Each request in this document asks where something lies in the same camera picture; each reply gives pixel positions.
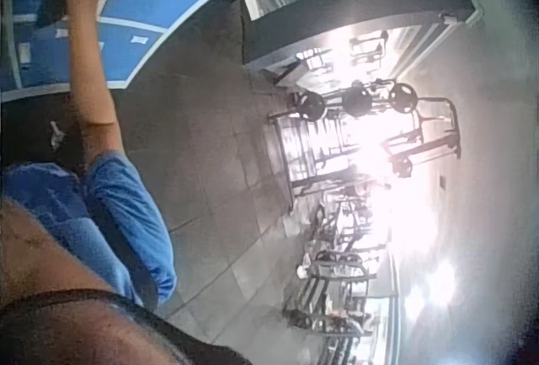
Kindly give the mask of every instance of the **black weight plate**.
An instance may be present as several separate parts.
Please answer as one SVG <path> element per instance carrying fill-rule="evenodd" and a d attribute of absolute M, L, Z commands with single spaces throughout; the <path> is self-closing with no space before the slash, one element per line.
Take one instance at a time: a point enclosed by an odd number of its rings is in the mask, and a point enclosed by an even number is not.
<path fill-rule="evenodd" d="M 343 93 L 343 110 L 354 118 L 361 118 L 372 110 L 372 95 L 365 89 L 350 87 Z"/>

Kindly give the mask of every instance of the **tiled floor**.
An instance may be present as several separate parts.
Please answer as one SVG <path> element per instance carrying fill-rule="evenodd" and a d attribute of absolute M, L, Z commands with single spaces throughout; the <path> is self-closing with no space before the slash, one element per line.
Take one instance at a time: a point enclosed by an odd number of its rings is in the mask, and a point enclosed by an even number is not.
<path fill-rule="evenodd" d="M 288 215 L 282 157 L 266 120 L 286 107 L 286 97 L 243 69 L 241 38 L 238 4 L 211 4 L 115 98 L 125 150 L 162 210 L 175 251 L 179 284 L 160 315 L 255 364 L 292 364 L 303 336 L 287 339 L 273 308 L 302 256 L 300 220 L 313 207 L 299 201 Z M 61 127 L 71 125 L 64 104 L 57 95 L 5 105 L 12 126 L 3 135 L 20 136 L 16 124 L 28 108 L 41 111 L 33 133 L 48 131 L 44 110 L 55 110 Z M 46 140 L 36 154 L 50 158 Z M 271 342 L 283 339 L 276 350 Z"/>

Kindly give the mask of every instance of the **bright light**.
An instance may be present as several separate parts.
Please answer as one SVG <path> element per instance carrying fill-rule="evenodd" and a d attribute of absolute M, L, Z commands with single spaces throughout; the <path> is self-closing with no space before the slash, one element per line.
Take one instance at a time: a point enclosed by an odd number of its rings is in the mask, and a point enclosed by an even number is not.
<path fill-rule="evenodd" d="M 412 288 L 412 292 L 410 292 L 406 298 L 406 301 L 404 302 L 404 308 L 406 309 L 406 315 L 408 318 L 415 321 L 421 314 L 424 304 L 425 301 L 423 298 L 423 293 L 421 293 L 421 289 L 419 289 L 419 287 Z"/>
<path fill-rule="evenodd" d="M 398 247 L 422 254 L 429 251 L 438 233 L 431 209 L 413 196 L 398 198 L 393 208 L 392 227 L 393 241 Z"/>
<path fill-rule="evenodd" d="M 381 179 L 391 172 L 387 153 L 378 146 L 367 146 L 354 154 L 354 164 L 358 171 Z"/>
<path fill-rule="evenodd" d="M 455 294 L 455 273 L 448 262 L 440 264 L 429 277 L 430 299 L 439 306 L 446 306 Z"/>

